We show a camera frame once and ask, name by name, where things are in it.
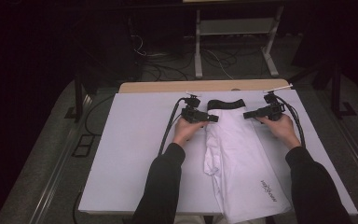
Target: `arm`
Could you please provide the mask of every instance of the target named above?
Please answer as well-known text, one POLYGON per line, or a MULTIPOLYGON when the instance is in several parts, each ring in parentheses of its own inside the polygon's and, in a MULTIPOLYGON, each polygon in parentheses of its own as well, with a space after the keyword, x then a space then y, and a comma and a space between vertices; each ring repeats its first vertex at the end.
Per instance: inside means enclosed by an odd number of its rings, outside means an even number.
POLYGON ((165 153, 155 158, 150 166, 145 192, 132 217, 132 223, 173 223, 179 198, 183 150, 186 141, 207 122, 190 124, 179 119, 175 135, 165 153))
POLYGON ((290 118, 283 115, 278 121, 258 119, 267 124, 289 149, 286 161, 291 169, 292 199, 298 223, 351 223, 333 179, 301 146, 290 118))

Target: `table leg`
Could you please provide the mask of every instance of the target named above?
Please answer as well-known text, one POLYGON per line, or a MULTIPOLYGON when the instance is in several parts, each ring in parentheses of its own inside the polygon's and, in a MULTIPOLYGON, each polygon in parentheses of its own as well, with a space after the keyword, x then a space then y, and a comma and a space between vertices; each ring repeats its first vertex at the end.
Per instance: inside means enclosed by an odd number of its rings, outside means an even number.
POLYGON ((196 53, 194 55, 194 66, 196 68, 196 78, 202 78, 202 64, 200 55, 200 10, 197 10, 196 22, 196 53))
POLYGON ((277 77, 279 73, 277 68, 275 67, 275 63, 272 61, 269 52, 271 51, 272 43, 274 42, 274 38, 278 30, 282 12, 283 12, 283 7, 278 7, 277 14, 275 15, 274 22, 272 23, 271 30, 269 31, 269 38, 268 38, 267 45, 262 49, 264 60, 266 61, 269 73, 271 74, 272 77, 277 77))

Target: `metal stand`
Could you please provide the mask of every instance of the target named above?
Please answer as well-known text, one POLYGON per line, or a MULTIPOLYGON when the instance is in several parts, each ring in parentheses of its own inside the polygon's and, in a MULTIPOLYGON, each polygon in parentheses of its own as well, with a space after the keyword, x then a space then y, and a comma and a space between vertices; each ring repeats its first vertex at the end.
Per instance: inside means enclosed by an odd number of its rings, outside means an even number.
POLYGON ((200 10, 197 10, 197 22, 196 22, 196 53, 194 55, 194 65, 196 70, 196 78, 202 78, 202 65, 201 65, 201 56, 200 56, 200 36, 201 35, 229 35, 229 34, 268 34, 267 45, 262 48, 262 53, 266 65, 268 67, 269 73, 272 77, 277 77, 279 75, 278 70, 275 66, 275 63, 272 61, 271 51, 272 43, 274 42, 275 35, 278 30, 278 26, 281 20, 281 15, 283 12, 283 7, 278 7, 275 17, 270 20, 272 23, 268 23, 265 30, 263 27, 268 19, 244 19, 244 20, 230 20, 231 24, 228 27, 227 23, 224 21, 209 21, 208 24, 202 24, 201 30, 201 20, 200 20, 200 10))
POLYGON ((338 119, 342 119, 342 116, 356 115, 353 108, 348 102, 343 102, 346 110, 339 109, 339 95, 341 92, 341 73, 338 70, 338 66, 334 64, 334 74, 332 78, 332 92, 331 92, 331 109, 338 119))
POLYGON ((287 82, 293 83, 301 78, 307 76, 312 72, 318 71, 318 75, 313 80, 313 88, 316 90, 322 90, 327 85, 327 82, 332 79, 332 92, 331 92, 331 110, 338 119, 342 119, 342 116, 356 115, 355 111, 348 102, 343 102, 346 110, 340 110, 340 92, 341 92, 341 72, 338 69, 338 64, 335 60, 332 60, 334 56, 322 60, 310 68, 298 73, 297 75, 287 79, 287 82))
POLYGON ((194 66, 196 68, 196 78, 202 78, 202 64, 200 55, 200 10, 197 10, 197 22, 196 22, 196 54, 194 55, 194 66))
POLYGON ((274 42, 275 35, 277 34, 282 12, 283 12, 283 7, 279 7, 277 14, 275 15, 274 22, 271 25, 271 30, 269 31, 268 43, 262 49, 264 61, 266 61, 269 73, 271 74, 272 77, 277 77, 279 73, 277 68, 275 67, 275 63, 272 61, 272 57, 269 54, 269 52, 271 51, 272 43, 274 42))
POLYGON ((83 91, 81 86, 80 75, 75 76, 75 106, 68 108, 66 112, 66 119, 75 119, 75 123, 80 121, 80 118, 83 114, 83 91))

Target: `black cable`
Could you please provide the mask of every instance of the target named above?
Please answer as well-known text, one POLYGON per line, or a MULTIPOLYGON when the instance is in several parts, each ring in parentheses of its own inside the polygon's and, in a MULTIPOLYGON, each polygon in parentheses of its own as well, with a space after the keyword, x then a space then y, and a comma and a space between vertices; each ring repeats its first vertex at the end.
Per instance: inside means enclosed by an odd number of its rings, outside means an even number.
POLYGON ((156 67, 156 66, 153 65, 153 64, 145 64, 145 63, 144 63, 144 66, 150 66, 150 67, 156 68, 156 70, 158 71, 158 77, 156 77, 155 74, 152 73, 152 71, 145 71, 145 72, 148 72, 148 73, 150 73, 153 77, 155 77, 155 78, 156 78, 155 81, 161 81, 161 76, 162 76, 161 69, 159 69, 158 67, 156 67))
POLYGON ((305 138, 304 138, 304 132, 302 130, 302 127, 301 127, 301 124, 300 124, 300 119, 298 117, 298 113, 297 113, 296 109, 294 107, 292 107, 291 105, 289 105, 287 102, 285 102, 281 97, 279 97, 277 95, 275 95, 275 97, 277 99, 279 99, 284 105, 286 105, 287 109, 292 114, 292 117, 295 120, 296 126, 298 128, 298 133, 300 134, 301 146, 306 147, 305 138))
POLYGON ((184 55, 181 55, 179 53, 168 52, 165 54, 164 53, 156 53, 156 54, 147 55, 147 60, 149 62, 153 62, 153 63, 168 63, 168 62, 173 62, 173 61, 179 60, 183 57, 184 57, 184 55))
POLYGON ((172 125, 173 125, 173 117, 175 116, 176 110, 177 110, 178 107, 179 107, 179 103, 180 103, 182 100, 185 100, 185 98, 180 98, 180 99, 176 102, 175 107, 173 108, 173 111, 172 111, 171 117, 170 117, 170 121, 168 121, 167 129, 165 130, 165 134, 164 134, 164 136, 162 137, 161 146, 159 147, 159 151, 158 151, 158 155, 159 155, 159 156, 162 155, 162 150, 164 149, 165 141, 167 140, 168 133, 170 132, 170 129, 171 129, 172 125))
POLYGON ((144 70, 144 73, 148 73, 148 74, 152 75, 153 77, 155 77, 156 80, 154 80, 154 81, 160 81, 159 77, 157 77, 152 71, 144 70))
POLYGON ((156 63, 146 63, 145 65, 150 65, 150 66, 154 66, 154 67, 159 67, 159 68, 164 68, 164 69, 167 69, 167 70, 173 70, 179 74, 181 74, 180 77, 178 78, 172 78, 172 77, 167 77, 168 79, 171 79, 171 80, 180 80, 181 77, 184 77, 185 80, 188 80, 188 77, 187 76, 190 76, 189 74, 185 74, 184 72, 176 69, 176 68, 172 68, 172 67, 168 67, 168 66, 164 66, 164 65, 160 65, 160 64, 156 64, 156 63))
POLYGON ((182 69, 188 68, 191 65, 191 62, 193 62, 193 59, 194 59, 194 52, 193 52, 193 54, 191 54, 190 60, 188 61, 188 63, 185 66, 179 67, 179 68, 176 68, 176 69, 182 70, 182 69))
MULTIPOLYGON (((247 40, 248 37, 245 38, 245 40, 243 41, 244 43, 241 45, 241 47, 239 47, 234 53, 229 53, 229 52, 226 52, 226 51, 223 51, 221 49, 215 49, 215 51, 220 51, 221 53, 224 53, 224 54, 227 54, 228 56, 226 58, 220 58, 220 61, 226 61, 228 64, 232 65, 232 64, 235 64, 237 63, 237 56, 246 56, 246 55, 252 55, 252 54, 255 54, 258 52, 257 51, 252 51, 250 53, 243 53, 243 54, 240 54, 241 50, 244 49, 244 47, 246 46, 246 40, 247 40), (230 63, 227 59, 229 58, 234 58, 235 62, 234 63, 230 63)), ((218 43, 218 47, 219 48, 227 48, 227 46, 221 46, 220 43, 218 43)))
POLYGON ((186 51, 184 52, 182 55, 177 55, 178 57, 177 58, 174 58, 174 59, 169 59, 169 60, 166 60, 166 61, 157 61, 155 60, 155 58, 148 58, 147 61, 149 63, 166 63, 166 62, 173 62, 173 61, 177 61, 179 59, 183 59, 185 57, 186 54, 188 53, 193 53, 193 55, 191 56, 190 58, 190 61, 184 66, 184 67, 180 67, 180 68, 174 68, 174 69, 178 69, 178 70, 181 70, 181 69, 184 69, 184 68, 187 68, 189 67, 189 65, 191 64, 192 60, 193 60, 193 57, 194 57, 194 52, 195 50, 194 49, 191 49, 189 51, 186 51))
POLYGON ((84 121, 84 128, 86 129, 86 131, 87 131, 89 134, 92 134, 92 135, 94 135, 94 136, 102 136, 100 133, 93 133, 92 131, 90 131, 90 129, 89 129, 88 125, 87 125, 87 120, 88 120, 88 118, 89 118, 91 112, 92 112, 95 108, 97 108, 97 107, 98 107, 99 105, 101 105, 103 102, 109 100, 110 98, 112 98, 112 97, 114 97, 114 96, 115 96, 115 95, 111 95, 111 96, 107 97, 106 99, 103 99, 100 103, 98 103, 97 105, 95 105, 95 106, 89 111, 89 113, 87 114, 86 120, 84 121))
POLYGON ((176 116, 176 118, 173 120, 172 125, 179 119, 181 115, 176 116))
POLYGON ((78 192, 75 202, 74 202, 74 206, 72 207, 72 219, 74 220, 74 223, 77 224, 77 220, 76 220, 76 205, 77 202, 79 201, 80 196, 83 194, 83 188, 78 192))

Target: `folded shirt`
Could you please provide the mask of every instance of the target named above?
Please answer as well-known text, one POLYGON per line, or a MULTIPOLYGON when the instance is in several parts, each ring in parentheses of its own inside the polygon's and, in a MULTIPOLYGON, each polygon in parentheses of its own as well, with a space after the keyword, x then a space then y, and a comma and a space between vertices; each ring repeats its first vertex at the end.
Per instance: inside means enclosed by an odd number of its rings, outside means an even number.
POLYGON ((208 113, 219 121, 206 128, 204 172, 213 177, 216 200, 229 223, 291 209, 252 122, 243 118, 246 111, 243 100, 208 103, 208 113))

